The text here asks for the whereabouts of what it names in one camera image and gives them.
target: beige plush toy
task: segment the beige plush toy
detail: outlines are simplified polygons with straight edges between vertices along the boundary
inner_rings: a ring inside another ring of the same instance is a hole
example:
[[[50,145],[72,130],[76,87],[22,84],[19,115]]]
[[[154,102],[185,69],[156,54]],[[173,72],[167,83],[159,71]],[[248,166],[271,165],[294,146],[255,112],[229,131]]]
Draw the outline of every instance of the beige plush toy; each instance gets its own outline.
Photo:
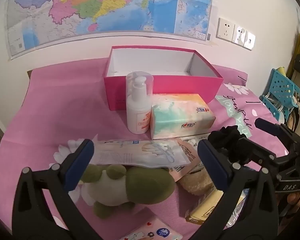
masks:
[[[205,194],[213,185],[206,168],[195,173],[187,174],[178,182],[186,191],[196,196]]]

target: tissue box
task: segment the tissue box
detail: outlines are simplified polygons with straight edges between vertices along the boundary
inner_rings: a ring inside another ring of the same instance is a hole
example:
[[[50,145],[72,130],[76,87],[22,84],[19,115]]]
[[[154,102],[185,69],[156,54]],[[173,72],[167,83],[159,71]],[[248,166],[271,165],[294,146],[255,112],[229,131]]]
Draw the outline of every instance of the tissue box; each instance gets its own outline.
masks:
[[[164,139],[206,133],[216,117],[198,94],[153,95],[151,138]]]

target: barcode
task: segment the barcode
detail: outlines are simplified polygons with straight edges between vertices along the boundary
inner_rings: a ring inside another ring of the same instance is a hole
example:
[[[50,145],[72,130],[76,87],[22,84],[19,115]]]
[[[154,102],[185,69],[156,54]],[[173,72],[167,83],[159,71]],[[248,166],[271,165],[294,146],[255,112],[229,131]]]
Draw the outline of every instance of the barcode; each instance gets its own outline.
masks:
[[[183,168],[184,168],[184,166],[182,166],[182,167],[175,167],[175,170],[176,170],[176,172],[180,172]]]

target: yellow package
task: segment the yellow package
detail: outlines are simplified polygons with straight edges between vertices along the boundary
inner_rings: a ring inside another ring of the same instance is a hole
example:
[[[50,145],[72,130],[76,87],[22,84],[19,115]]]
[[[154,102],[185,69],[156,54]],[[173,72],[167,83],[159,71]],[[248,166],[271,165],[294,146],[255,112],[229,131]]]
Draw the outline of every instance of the yellow package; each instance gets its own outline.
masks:
[[[197,202],[196,206],[186,212],[186,221],[202,225],[209,215],[214,210],[215,206],[221,199],[223,192],[217,190],[214,186]],[[237,205],[244,199],[244,195],[241,195]]]

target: plastic package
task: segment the plastic package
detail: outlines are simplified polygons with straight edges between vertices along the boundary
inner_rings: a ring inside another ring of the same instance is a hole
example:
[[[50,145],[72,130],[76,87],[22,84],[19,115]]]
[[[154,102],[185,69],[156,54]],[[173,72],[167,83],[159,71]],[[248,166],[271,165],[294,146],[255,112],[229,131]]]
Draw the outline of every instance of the plastic package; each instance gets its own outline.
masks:
[[[190,164],[176,140],[96,141],[91,164],[122,164],[147,168],[177,167]]]
[[[183,152],[187,155],[188,159],[191,161],[191,163],[187,166],[170,168],[170,175],[174,178],[174,181],[178,181],[179,179],[181,179],[184,175],[186,175],[189,171],[191,171],[200,162],[200,158],[198,156],[197,151],[190,143],[183,141],[180,138],[177,138],[177,141],[179,145],[182,147]]]
[[[232,215],[231,215],[228,223],[226,224],[226,228],[232,227],[236,223],[236,221],[237,221],[237,219],[238,219],[238,217],[240,215],[240,212],[241,212],[241,210],[243,208],[244,202],[246,201],[248,193],[249,193],[249,189],[248,188],[246,188],[246,189],[244,189],[242,191],[241,196],[243,196],[244,199],[235,207],[235,209],[232,212]]]
[[[152,107],[153,76],[146,72],[132,72],[126,76],[127,124],[134,134],[149,129]]]
[[[187,137],[180,137],[181,140],[183,141],[186,141],[188,143],[190,143],[193,148],[195,150],[197,150],[198,148],[198,143],[201,141],[201,140],[204,140],[204,139],[208,139],[208,136],[210,134],[209,133],[205,133],[205,134],[199,134],[199,135],[194,135],[194,136],[187,136]],[[190,171],[190,174],[191,173],[195,173],[195,172],[198,172],[198,171],[201,171],[202,169],[204,168],[204,165],[202,164],[202,162],[200,161],[191,171]]]

